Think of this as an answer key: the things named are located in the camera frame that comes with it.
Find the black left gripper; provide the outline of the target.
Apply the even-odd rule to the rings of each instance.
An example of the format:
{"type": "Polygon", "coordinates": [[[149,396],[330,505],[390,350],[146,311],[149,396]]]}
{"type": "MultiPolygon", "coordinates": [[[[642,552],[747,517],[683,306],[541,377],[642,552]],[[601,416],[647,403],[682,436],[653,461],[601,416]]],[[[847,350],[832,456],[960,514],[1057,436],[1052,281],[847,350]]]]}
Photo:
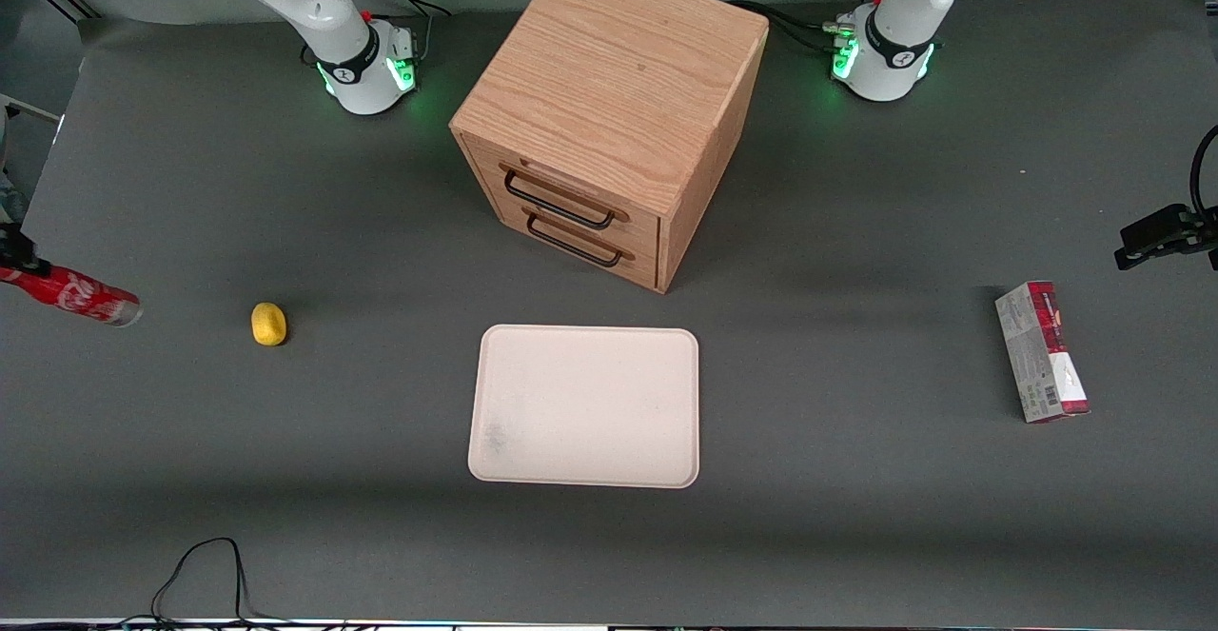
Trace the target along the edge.
{"type": "Polygon", "coordinates": [[[1132,270],[1167,255],[1207,255],[1218,270],[1217,207],[1192,213],[1184,205],[1169,205],[1123,228],[1122,245],[1114,250],[1118,270],[1132,270]]]}

